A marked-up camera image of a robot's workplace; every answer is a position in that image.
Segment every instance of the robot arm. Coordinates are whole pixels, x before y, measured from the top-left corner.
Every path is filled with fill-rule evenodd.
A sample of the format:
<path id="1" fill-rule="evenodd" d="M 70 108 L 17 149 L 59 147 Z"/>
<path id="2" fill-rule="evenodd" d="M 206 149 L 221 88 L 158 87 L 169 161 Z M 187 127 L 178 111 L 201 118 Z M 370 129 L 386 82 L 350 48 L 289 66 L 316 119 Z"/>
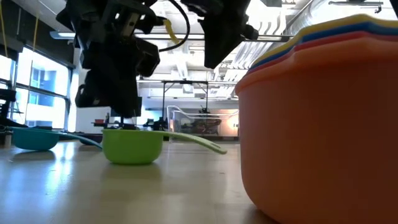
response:
<path id="1" fill-rule="evenodd" d="M 169 0 L 187 22 L 187 36 L 167 49 L 134 36 L 139 29 L 150 34 L 165 18 L 150 9 L 157 0 L 67 0 L 57 20 L 76 33 L 75 47 L 81 48 L 80 63 L 89 69 L 85 84 L 76 95 L 77 107 L 110 106 L 130 118 L 141 109 L 136 76 L 149 77 L 160 63 L 159 51 L 182 45 L 190 32 L 188 17 Z M 205 32 L 205 66 L 215 68 L 245 38 L 257 39 L 258 32 L 247 25 L 250 0 L 181 0 L 199 20 Z"/>

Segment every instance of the table surface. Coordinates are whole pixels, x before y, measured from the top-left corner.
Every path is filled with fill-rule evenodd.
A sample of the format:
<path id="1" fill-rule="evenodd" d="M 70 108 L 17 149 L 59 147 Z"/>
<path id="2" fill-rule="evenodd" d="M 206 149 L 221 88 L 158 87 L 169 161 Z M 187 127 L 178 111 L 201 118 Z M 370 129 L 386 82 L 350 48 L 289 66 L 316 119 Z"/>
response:
<path id="1" fill-rule="evenodd" d="M 242 184 L 239 145 L 218 155 L 167 143 L 149 166 L 118 166 L 79 142 L 0 149 L 0 223 L 275 224 Z"/>

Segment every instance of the green measuring cup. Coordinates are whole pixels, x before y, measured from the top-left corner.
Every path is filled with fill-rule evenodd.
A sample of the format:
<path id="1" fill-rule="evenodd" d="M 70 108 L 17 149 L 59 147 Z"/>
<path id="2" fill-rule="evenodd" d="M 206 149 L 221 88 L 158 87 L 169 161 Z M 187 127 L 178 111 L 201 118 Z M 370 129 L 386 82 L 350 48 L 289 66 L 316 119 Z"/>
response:
<path id="1" fill-rule="evenodd" d="M 190 134 L 119 129 L 104 129 L 103 134 L 105 157 L 116 164 L 139 165 L 153 162 L 162 152 L 163 136 L 195 142 L 218 154 L 227 153 L 221 146 Z"/>

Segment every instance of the yellow cable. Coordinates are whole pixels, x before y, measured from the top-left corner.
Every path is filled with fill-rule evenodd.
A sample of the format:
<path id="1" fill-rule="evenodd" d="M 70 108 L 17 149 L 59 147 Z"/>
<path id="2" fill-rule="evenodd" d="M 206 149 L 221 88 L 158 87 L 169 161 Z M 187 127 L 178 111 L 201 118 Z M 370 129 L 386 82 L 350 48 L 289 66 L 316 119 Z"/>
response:
<path id="1" fill-rule="evenodd" d="M 36 14 L 35 34 L 33 36 L 33 52 L 35 52 L 35 48 L 36 48 L 36 37 L 37 37 L 38 24 L 39 24 L 39 13 Z"/>
<path id="2" fill-rule="evenodd" d="M 175 44 L 180 43 L 180 40 L 174 34 L 174 31 L 172 29 L 172 23 L 168 19 L 165 19 L 163 20 L 163 25 L 166 26 L 166 31 L 172 39 L 172 42 Z"/>
<path id="3" fill-rule="evenodd" d="M 6 29 L 4 28 L 4 20 L 2 19 L 1 2 L 0 2 L 0 19 L 1 19 L 2 40 L 4 41 L 4 51 L 6 51 L 6 57 L 8 57 L 8 49 L 7 49 L 7 41 L 6 41 Z"/>

